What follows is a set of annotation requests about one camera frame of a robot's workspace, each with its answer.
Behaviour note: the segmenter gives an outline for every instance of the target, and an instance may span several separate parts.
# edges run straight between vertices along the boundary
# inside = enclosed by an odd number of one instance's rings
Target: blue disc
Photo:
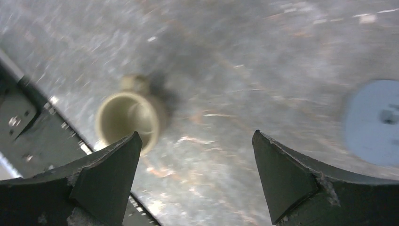
[[[349,99],[344,119],[347,148],[381,166],[399,165],[399,81],[375,80]]]

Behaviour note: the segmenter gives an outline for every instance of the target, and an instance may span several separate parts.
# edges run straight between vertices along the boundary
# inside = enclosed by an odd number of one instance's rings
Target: screw
[[[10,127],[18,126],[21,122],[21,119],[18,116],[12,117],[10,121],[8,121],[8,125]]]
[[[25,158],[26,162],[29,162],[33,158],[33,155],[27,155]]]
[[[399,121],[399,115],[394,114],[394,112],[390,110],[382,110],[380,112],[380,120],[382,123],[395,125]]]

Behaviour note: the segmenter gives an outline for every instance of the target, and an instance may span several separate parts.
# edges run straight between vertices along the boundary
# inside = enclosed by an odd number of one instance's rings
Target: brushed metal floor
[[[12,178],[13,177],[9,174],[7,169],[3,165],[0,165],[0,180],[8,180]]]
[[[89,143],[100,103],[143,73],[171,122],[132,191],[166,226],[271,225],[255,129],[328,164],[399,178],[352,156],[345,99],[399,79],[395,0],[0,0],[0,48]]]

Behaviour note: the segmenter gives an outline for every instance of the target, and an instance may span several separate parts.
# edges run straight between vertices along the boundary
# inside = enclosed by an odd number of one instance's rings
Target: metal bracket
[[[278,226],[380,226],[399,222],[399,181],[327,165],[257,130],[255,160]]]
[[[9,135],[9,120],[14,117],[15,113],[25,113],[28,108],[32,109],[29,115],[32,118],[25,117],[24,121],[12,120],[11,124],[18,124],[21,132],[19,136],[12,138]],[[65,120],[56,108],[48,103],[48,99],[43,95],[29,80],[24,76],[21,70],[4,54],[0,49],[0,150],[7,158],[10,165],[20,173],[17,176],[31,178],[33,175],[40,174],[43,171],[57,170],[59,166],[64,166],[75,160],[85,158],[86,155],[95,155],[92,148],[84,141],[75,128]],[[45,189],[45,195],[55,192],[54,189]],[[0,192],[2,198],[0,202],[5,202],[5,197],[13,198],[12,203],[16,203],[15,195],[7,196],[6,193]],[[24,202],[27,194],[20,196]],[[124,226],[159,226],[160,223],[146,209],[140,200],[130,193],[123,219]],[[45,223],[51,225],[47,215],[36,217],[34,222]],[[0,222],[7,220],[0,217]]]
[[[33,104],[17,89],[1,81],[0,141],[13,141],[32,121],[37,111]]]

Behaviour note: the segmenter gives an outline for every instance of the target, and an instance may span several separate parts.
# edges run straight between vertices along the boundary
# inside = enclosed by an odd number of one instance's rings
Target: cylindrical object
[[[143,142],[141,156],[158,142],[166,126],[163,104],[148,92],[148,82],[141,76],[125,76],[123,91],[108,97],[100,106],[96,117],[96,132],[110,145],[137,131]]]

